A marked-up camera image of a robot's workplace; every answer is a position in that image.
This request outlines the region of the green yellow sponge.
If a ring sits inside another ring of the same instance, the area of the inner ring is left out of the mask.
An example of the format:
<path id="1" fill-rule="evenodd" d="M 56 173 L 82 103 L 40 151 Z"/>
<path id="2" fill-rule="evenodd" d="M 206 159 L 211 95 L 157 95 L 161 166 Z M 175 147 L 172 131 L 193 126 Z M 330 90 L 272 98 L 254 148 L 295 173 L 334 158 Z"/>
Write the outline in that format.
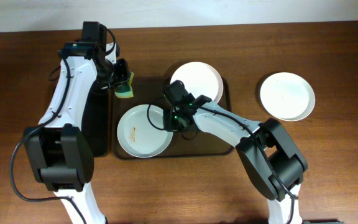
<path id="1" fill-rule="evenodd" d="M 115 87 L 114 93 L 117 98 L 133 98 L 134 92 L 132 89 L 132 81 L 134 79 L 134 73 L 130 72 L 129 79 L 124 81 Z"/>

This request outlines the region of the pale blue plate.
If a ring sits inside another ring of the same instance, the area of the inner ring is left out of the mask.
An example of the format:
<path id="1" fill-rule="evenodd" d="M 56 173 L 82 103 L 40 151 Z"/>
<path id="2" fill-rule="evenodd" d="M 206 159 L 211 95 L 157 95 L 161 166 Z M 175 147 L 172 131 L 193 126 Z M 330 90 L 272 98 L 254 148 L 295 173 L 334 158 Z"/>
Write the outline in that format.
<path id="1" fill-rule="evenodd" d="M 163 109 L 137 105 L 124 113 L 117 126 L 117 140 L 128 154 L 150 158 L 170 145 L 173 133 L 162 129 Z"/>

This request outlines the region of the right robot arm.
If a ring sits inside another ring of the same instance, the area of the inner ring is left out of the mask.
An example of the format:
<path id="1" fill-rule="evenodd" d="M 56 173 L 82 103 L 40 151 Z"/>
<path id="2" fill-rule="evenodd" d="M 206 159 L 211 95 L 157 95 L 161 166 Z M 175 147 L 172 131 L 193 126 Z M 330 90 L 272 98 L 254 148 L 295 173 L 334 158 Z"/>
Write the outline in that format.
<path id="1" fill-rule="evenodd" d="M 253 186 L 267 199 L 269 223 L 302 223 L 298 194 L 308 164 L 279 121 L 242 118 L 203 95 L 164 98 L 171 107 L 164 112 L 165 129 L 195 128 L 236 148 Z"/>

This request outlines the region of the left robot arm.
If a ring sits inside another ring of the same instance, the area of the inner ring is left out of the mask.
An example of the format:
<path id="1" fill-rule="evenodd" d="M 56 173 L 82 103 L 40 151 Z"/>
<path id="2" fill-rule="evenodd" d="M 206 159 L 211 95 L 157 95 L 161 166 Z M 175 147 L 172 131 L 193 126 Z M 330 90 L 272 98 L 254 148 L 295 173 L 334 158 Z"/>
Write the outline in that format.
<path id="1" fill-rule="evenodd" d="M 25 147 L 33 175 L 61 200 L 73 223 L 107 223 L 91 187 L 95 157 L 107 153 L 109 91 L 133 96 L 127 62 L 116 42 L 69 42 L 58 51 L 60 74 L 52 100 Z"/>

